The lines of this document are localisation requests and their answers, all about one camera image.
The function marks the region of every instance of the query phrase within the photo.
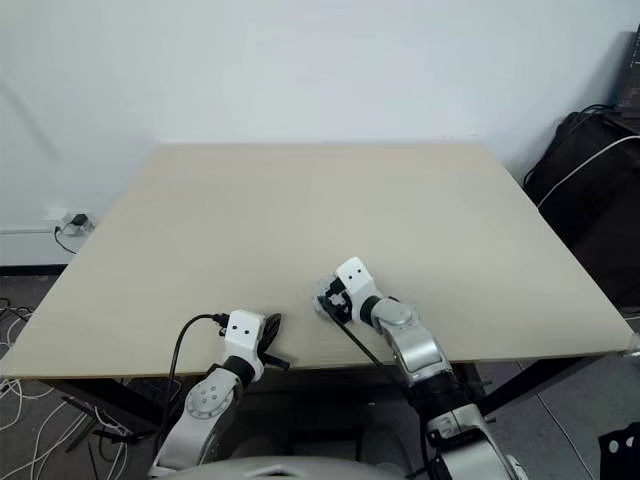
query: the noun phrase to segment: wooden table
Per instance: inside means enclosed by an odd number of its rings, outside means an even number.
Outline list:
[[[351,256],[415,304],[451,361],[625,350],[632,330],[506,170],[480,146],[159,148],[53,286],[5,376],[166,374],[199,313],[281,312],[274,354],[295,368],[367,359],[313,311]],[[381,337],[355,333],[382,360]],[[194,326],[179,373],[223,343]]]

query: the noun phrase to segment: black object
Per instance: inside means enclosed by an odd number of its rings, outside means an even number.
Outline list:
[[[70,453],[74,451],[78,447],[78,445],[80,445],[82,441],[87,437],[87,435],[91,433],[91,431],[97,424],[98,424],[98,420],[96,420],[95,418],[91,418],[89,423],[87,423],[84,427],[82,427],[82,430],[80,430],[80,433],[78,433],[74,437],[74,439],[71,440],[71,442],[69,442],[69,445],[67,445],[67,448],[64,449],[64,453]]]
[[[411,387],[411,406],[427,419],[471,403],[466,387],[452,373],[441,372]]]
[[[29,319],[27,317],[23,316],[21,313],[18,313],[18,312],[20,312],[21,310],[24,310],[27,313],[33,313],[33,310],[31,309],[31,307],[26,307],[26,306],[13,307],[11,304],[11,300],[8,299],[7,297],[0,297],[0,301],[4,302],[4,305],[0,307],[0,320],[2,320],[2,317],[5,314],[9,314],[9,315],[14,315],[18,317],[20,320],[22,320],[25,323],[29,322]]]
[[[120,435],[119,433],[107,432],[104,429],[94,430],[93,434],[101,438],[111,440],[111,443],[126,443],[127,445],[136,445],[140,440],[144,440],[153,432],[138,432],[129,435]]]
[[[367,298],[362,303],[362,307],[360,307],[360,318],[364,323],[366,323],[370,327],[373,326],[373,320],[371,319],[371,312],[373,311],[373,307],[375,307],[380,300],[382,300],[380,297],[376,297],[375,295],[372,295],[369,298]]]
[[[640,27],[631,45],[621,80],[616,110],[623,117],[640,117]]]
[[[598,438],[600,480],[636,480],[640,469],[640,422]]]
[[[63,250],[66,250],[69,253],[73,253],[74,255],[78,252],[71,250],[70,248],[66,247],[65,245],[62,244],[62,242],[60,241],[60,239],[58,238],[58,235],[60,235],[60,232],[62,232],[65,228],[67,228],[70,224],[67,223],[67,225],[65,225],[64,228],[60,228],[60,227],[56,227],[53,230],[53,239],[56,241],[56,243],[58,245],[60,245],[62,247]]]
[[[498,408],[524,396],[544,390],[550,384],[575,373],[600,357],[567,357],[538,360],[523,372],[476,402],[480,413],[488,415]]]
[[[280,330],[281,320],[282,315],[279,313],[274,313],[265,320],[264,329],[262,330],[262,338],[260,339],[260,343],[258,343],[258,358],[265,365],[271,365],[286,372],[289,370],[291,364],[286,360],[267,353],[267,349],[275,340],[278,330]]]
[[[222,364],[222,368],[235,374],[242,382],[242,386],[244,388],[249,386],[251,380],[253,380],[253,377],[256,374],[249,362],[244,358],[236,357],[235,355],[231,355],[227,358]]]
[[[343,304],[338,306],[334,305],[329,299],[334,295],[339,296],[343,300]],[[351,297],[346,292],[346,287],[342,280],[336,278],[329,284],[329,289],[322,296],[324,298],[325,304],[321,305],[322,308],[331,316],[334,321],[338,321],[343,325],[345,323],[349,323],[351,321],[351,310],[353,309],[353,304],[351,302]]]
[[[91,460],[91,468],[93,469],[93,478],[95,480],[100,480],[100,477],[98,476],[98,469],[96,468],[96,459],[93,456],[93,449],[89,442],[87,442],[87,449],[89,450],[89,459]]]
[[[116,459],[114,458],[109,458],[107,456],[107,454],[104,452],[104,445],[102,444],[104,440],[104,437],[99,437],[98,439],[98,455],[100,455],[100,458],[102,458],[105,462],[114,462]]]
[[[580,126],[589,119],[594,113],[602,112],[604,110],[613,109],[611,105],[603,105],[601,103],[594,103],[586,108],[583,108],[579,113],[572,114],[571,120],[567,124],[567,128],[562,132],[562,136],[556,135],[551,144],[547,147],[542,158],[527,172],[524,176],[522,183],[527,185],[529,183],[529,177],[533,171],[538,168],[538,165],[546,160],[553,152],[555,152],[567,139],[571,138],[571,135],[580,128]]]
[[[81,227],[88,221],[89,221],[89,217],[87,217],[84,213],[78,213],[71,219],[69,224],[75,225],[76,227]]]
[[[536,205],[585,160],[634,135],[603,114],[589,115],[572,131],[577,115],[558,127],[552,153],[525,183]],[[540,213],[616,307],[640,306],[640,140],[590,162],[545,200]]]
[[[100,410],[107,410],[118,423],[131,431],[156,429],[162,422],[162,407],[157,402],[127,388],[111,378],[42,379],[76,399],[82,399]]]
[[[0,267],[0,277],[22,277],[34,275],[60,275],[66,264],[53,265],[5,265]]]

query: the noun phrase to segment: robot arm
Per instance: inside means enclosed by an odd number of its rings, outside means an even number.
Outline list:
[[[438,452],[431,462],[435,479],[526,479],[515,459],[502,454],[415,308],[380,293],[359,258],[338,267],[316,300],[334,320],[362,321],[385,337],[409,387],[409,402]]]
[[[263,362],[277,360],[265,350],[273,341],[279,322],[280,315],[265,318],[244,310],[231,312],[225,329],[223,364],[211,367],[206,378],[187,394],[182,415],[160,448],[150,477],[200,465],[213,455],[233,421],[244,389],[260,380]]]

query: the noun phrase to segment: wire bundle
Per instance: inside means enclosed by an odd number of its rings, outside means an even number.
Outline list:
[[[16,317],[16,319],[13,321],[13,323],[11,323],[9,325],[9,327],[7,328],[7,333],[5,336],[5,339],[3,339],[2,341],[0,341],[0,347],[5,347],[7,350],[10,350],[14,343],[15,343],[15,338],[17,338],[17,335],[14,336],[13,332],[16,329],[16,327],[22,322],[22,323],[26,323],[29,321],[29,318],[31,317],[33,311],[30,307],[12,307],[11,306],[11,302],[8,298],[4,298],[1,297],[0,298],[0,302],[2,302],[0,304],[0,320],[3,320],[4,318],[7,318],[8,316],[12,315],[14,317]],[[47,395],[49,395],[51,392],[53,392],[54,388],[49,388],[47,389],[45,392],[39,393],[39,394],[34,394],[34,395],[27,395],[23,392],[23,383],[18,380],[18,379],[3,379],[0,382],[0,400],[3,399],[4,397],[8,396],[8,395],[16,395],[18,397],[18,409],[16,412],[15,417],[13,418],[13,420],[11,420],[9,423],[7,423],[6,425],[1,425],[0,426],[0,432],[3,432],[4,430],[9,429],[10,427],[12,427],[13,425],[15,425],[16,423],[18,423],[20,421],[20,417],[22,414],[22,407],[23,407],[23,403],[25,401],[28,400],[38,400],[41,399],[43,397],[46,397]],[[4,475],[2,475],[0,477],[0,480],[5,480],[13,475],[15,475],[18,472],[23,471],[26,468],[30,468],[30,480],[38,480],[40,478],[40,475],[42,474],[42,471],[44,470],[44,467],[47,463],[47,460],[49,459],[49,457],[51,456],[51,454],[53,453],[53,451],[58,448],[60,445],[62,445],[64,442],[66,442],[77,430],[78,428],[82,425],[82,423],[88,418],[88,415],[85,413],[81,413],[80,415],[78,415],[68,426],[67,428],[62,432],[62,434],[54,441],[54,443],[47,448],[44,452],[39,453],[39,449],[40,449],[40,438],[42,436],[42,432],[44,431],[45,426],[49,423],[49,421],[60,411],[62,410],[66,405],[68,405],[67,402],[62,402],[60,403],[57,407],[55,407],[48,415],[47,417],[44,419],[44,421],[42,422],[42,424],[40,425],[40,428],[38,429],[38,433],[36,434],[36,441],[35,441],[35,446],[33,449],[33,455],[31,458],[31,461],[25,463],[24,465],[14,468],[13,470],[5,473]],[[119,435],[127,435],[129,432],[129,430],[127,430],[125,427],[123,427],[121,424],[119,424],[118,422],[115,422],[113,419],[109,419],[110,422],[106,422],[103,420],[103,415],[100,415],[100,413],[98,412],[98,410],[93,407],[94,412],[95,412],[95,417],[98,420],[98,422],[100,422],[100,424],[106,428],[106,429],[110,429],[113,430],[114,432],[116,432]],[[109,470],[109,473],[106,477],[106,480],[118,480],[126,467],[126,463],[127,463],[127,452],[128,447],[126,444],[121,443],[120,446],[118,447],[118,451],[116,453],[115,458],[111,459],[112,464],[111,464],[111,468]],[[92,466],[94,468],[94,473],[96,475],[97,478],[97,471],[95,469],[95,462],[93,459],[93,454],[91,452],[91,449],[89,448],[90,451],[90,455],[91,455],[91,460],[92,460]]]
[[[7,329],[7,335],[5,341],[0,341],[0,346],[6,347],[8,350],[13,347],[14,340],[12,340],[12,332],[14,328],[21,322],[28,322],[29,318],[32,315],[32,310],[29,307],[11,307],[11,302],[7,298],[0,298],[0,301],[4,302],[5,305],[0,308],[0,320],[7,314],[11,314],[17,317],[13,323]],[[15,425],[20,420],[20,415],[22,414],[22,404],[24,400],[38,400],[40,398],[46,397],[51,392],[53,392],[53,388],[49,388],[43,393],[37,395],[26,395],[22,390],[22,383],[18,379],[3,379],[0,382],[0,399],[5,396],[13,393],[18,396],[18,410],[16,412],[16,416],[14,419],[6,425],[0,426],[0,432],[6,430],[7,428]]]
[[[110,420],[109,422],[104,421],[102,418],[102,415],[104,415],[104,413],[101,415],[97,407],[93,407],[93,411],[96,414],[96,419],[98,420],[98,422],[100,422],[100,425],[102,425],[104,428],[113,430],[120,436],[129,435],[131,433],[126,427],[116,422],[112,418],[109,418]],[[120,446],[118,447],[118,451],[116,452],[116,456],[113,459],[113,463],[111,464],[111,469],[107,474],[106,480],[118,480],[122,476],[127,466],[128,450],[129,450],[129,447],[126,443],[124,442],[120,443]],[[122,464],[120,466],[120,469],[118,470],[118,473],[115,476],[113,476],[114,472],[116,471],[116,466],[120,462],[120,458],[122,458]]]

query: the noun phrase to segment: floor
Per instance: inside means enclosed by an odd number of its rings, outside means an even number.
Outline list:
[[[56,277],[1,277],[0,297],[8,297],[13,305],[35,307],[46,294]],[[6,341],[7,319],[0,322],[0,341]],[[632,325],[640,330],[640,323]],[[21,324],[14,327],[12,339]],[[483,380],[493,382],[488,390],[499,386],[519,371],[515,362],[483,363],[478,370]],[[38,382],[23,382],[26,395],[37,395],[46,387]],[[604,357],[573,376],[542,393],[542,398],[558,421],[564,426],[588,468],[598,478],[600,452],[598,436],[612,430],[623,429],[631,422],[640,421],[640,363],[636,359],[619,356]],[[14,468],[28,463],[33,458],[35,438],[43,420],[61,400],[56,392],[37,400],[24,400],[20,421],[0,431],[0,480]],[[0,400],[0,425],[11,422],[18,408],[18,397],[5,395]],[[60,409],[43,430],[39,453],[53,444],[56,438],[78,415],[72,407]],[[257,412],[244,415],[238,422],[257,422]],[[503,450],[515,456],[525,467],[531,480],[588,480],[589,475],[560,428],[544,409],[540,399],[533,396],[527,400],[504,407],[493,416],[490,428]],[[314,410],[313,412],[282,412],[265,416],[264,422],[284,425],[291,422],[306,422],[310,425],[345,425],[354,419],[382,421],[393,427],[400,436],[415,468],[421,465],[418,448],[416,415],[400,401],[380,402],[356,408]],[[89,456],[90,443],[96,457],[99,479],[106,479],[110,463],[98,457],[98,442],[90,435],[78,448],[65,453],[64,444],[54,450],[43,468],[42,479],[94,478]],[[117,447],[105,443],[108,457]],[[127,467],[121,479],[145,478],[151,463],[151,445],[145,441],[129,449]],[[30,477],[25,468],[11,476],[22,480]]]

